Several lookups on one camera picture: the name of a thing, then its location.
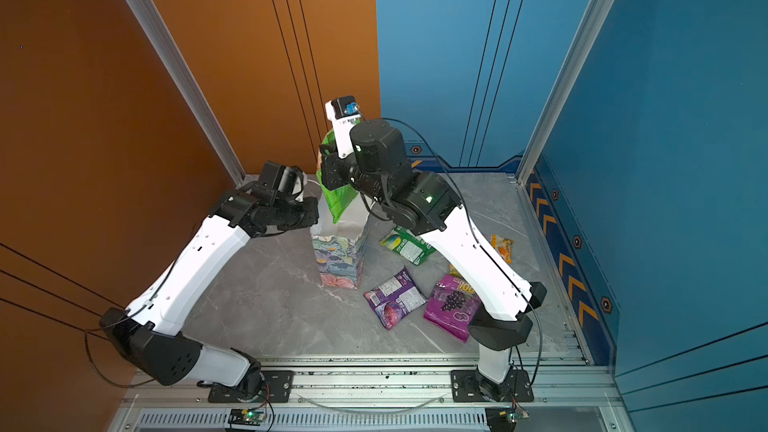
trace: brown wall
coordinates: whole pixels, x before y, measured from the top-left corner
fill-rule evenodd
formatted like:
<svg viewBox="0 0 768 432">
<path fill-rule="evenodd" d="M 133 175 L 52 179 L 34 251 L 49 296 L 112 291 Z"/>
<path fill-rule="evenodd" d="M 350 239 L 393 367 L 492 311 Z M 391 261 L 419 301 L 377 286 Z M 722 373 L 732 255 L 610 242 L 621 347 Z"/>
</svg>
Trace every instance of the brown wall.
<svg viewBox="0 0 768 432">
<path fill-rule="evenodd" d="M 313 170 L 325 101 L 380 116 L 376 0 L 153 1 L 246 172 Z"/>
<path fill-rule="evenodd" d="M 119 304 L 175 257 L 224 168 L 123 0 L 0 0 L 0 242 Z M 95 312 L 109 303 L 0 249 L 0 269 Z M 0 298 L 98 318 L 0 274 Z M 82 333 L 0 302 L 2 428 L 103 430 L 124 390 Z M 113 380 L 133 368 L 91 341 Z"/>
</svg>

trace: robotic arm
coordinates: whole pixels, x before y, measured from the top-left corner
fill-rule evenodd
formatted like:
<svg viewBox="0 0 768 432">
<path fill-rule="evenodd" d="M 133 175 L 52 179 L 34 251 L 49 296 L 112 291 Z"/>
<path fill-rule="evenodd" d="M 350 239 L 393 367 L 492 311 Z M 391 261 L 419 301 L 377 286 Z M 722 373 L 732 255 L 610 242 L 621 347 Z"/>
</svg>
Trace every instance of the robotic arm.
<svg viewBox="0 0 768 432">
<path fill-rule="evenodd" d="M 528 338 L 526 313 L 542 304 L 546 289 L 502 260 L 443 177 L 412 168 L 398 129 L 385 120 L 363 120 L 352 96 L 328 102 L 326 114 L 336 142 L 321 147 L 323 185 L 351 185 L 454 264 L 482 300 L 469 325 L 480 343 L 476 379 L 488 397 L 512 401 L 504 385 L 510 350 Z M 254 399 L 264 383 L 258 360 L 180 330 L 206 287 L 251 238 L 273 235 L 267 226 L 284 232 L 317 222 L 317 198 L 303 196 L 305 183 L 298 168 L 268 162 L 258 181 L 225 193 L 177 260 L 126 310 L 111 308 L 102 316 L 100 325 L 120 355 L 162 385 L 195 379 L 225 388 L 228 397 Z"/>
</svg>

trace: purple candy package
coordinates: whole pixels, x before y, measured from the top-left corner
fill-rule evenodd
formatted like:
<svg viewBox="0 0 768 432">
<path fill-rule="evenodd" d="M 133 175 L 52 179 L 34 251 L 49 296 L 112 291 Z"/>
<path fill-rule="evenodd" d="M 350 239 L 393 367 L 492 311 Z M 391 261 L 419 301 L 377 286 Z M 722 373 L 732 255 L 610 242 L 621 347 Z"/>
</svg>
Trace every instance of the purple candy package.
<svg viewBox="0 0 768 432">
<path fill-rule="evenodd" d="M 460 278 L 447 274 L 432 290 L 424 318 L 466 342 L 469 321 L 479 307 L 480 299 L 475 289 Z"/>
<path fill-rule="evenodd" d="M 427 302 L 405 268 L 388 281 L 381 283 L 379 287 L 366 292 L 365 296 L 368 304 L 388 331 L 408 313 Z"/>
</svg>

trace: bright green package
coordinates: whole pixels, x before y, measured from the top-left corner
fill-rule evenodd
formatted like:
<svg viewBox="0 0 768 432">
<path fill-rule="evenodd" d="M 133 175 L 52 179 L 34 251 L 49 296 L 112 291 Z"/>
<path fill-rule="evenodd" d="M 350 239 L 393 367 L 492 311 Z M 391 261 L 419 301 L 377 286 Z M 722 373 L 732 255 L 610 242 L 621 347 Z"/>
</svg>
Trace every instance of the bright green package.
<svg viewBox="0 0 768 432">
<path fill-rule="evenodd" d="M 395 226 L 382 239 L 381 245 L 407 258 L 412 264 L 419 265 L 435 251 L 435 248 L 413 234 L 407 228 Z"/>
<path fill-rule="evenodd" d="M 331 130 L 326 134 L 326 138 L 322 140 L 322 143 L 329 144 L 335 141 L 336 135 L 333 133 L 333 130 Z M 357 190 L 352 188 L 352 186 L 344 186 L 339 187 L 336 190 L 328 190 L 322 184 L 322 173 L 319 168 L 317 170 L 317 180 L 320 182 L 322 194 L 326 197 L 326 202 L 328 202 L 328 208 L 331 210 L 333 223 L 335 224 L 341 218 L 341 214 L 344 213 L 346 208 L 349 207 L 352 201 L 355 200 L 355 197 L 357 197 Z"/>
</svg>

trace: black mounting plate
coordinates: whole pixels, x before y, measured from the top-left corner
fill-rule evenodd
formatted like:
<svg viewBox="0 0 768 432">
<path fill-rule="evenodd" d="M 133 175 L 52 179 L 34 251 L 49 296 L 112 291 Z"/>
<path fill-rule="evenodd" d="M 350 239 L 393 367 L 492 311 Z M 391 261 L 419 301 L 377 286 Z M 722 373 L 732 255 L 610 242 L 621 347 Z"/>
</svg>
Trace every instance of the black mounting plate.
<svg viewBox="0 0 768 432">
<path fill-rule="evenodd" d="M 454 402 L 493 402 L 483 396 L 480 391 L 480 383 L 476 379 L 475 370 L 451 370 L 451 387 Z M 531 388 L 528 372 L 519 369 L 510 369 L 507 378 L 500 385 L 500 390 L 514 392 L 517 402 L 533 402 L 533 389 Z"/>
<path fill-rule="evenodd" d="M 264 374 L 264 387 L 267 384 L 270 386 L 270 402 L 272 404 L 284 404 L 287 402 L 290 391 L 293 388 L 293 371 L 262 370 L 261 373 Z M 231 388 L 214 384 L 208 393 L 208 402 L 211 404 L 232 404 L 238 403 L 238 400 Z M 254 402 L 260 403 L 261 399 L 257 398 Z"/>
</svg>

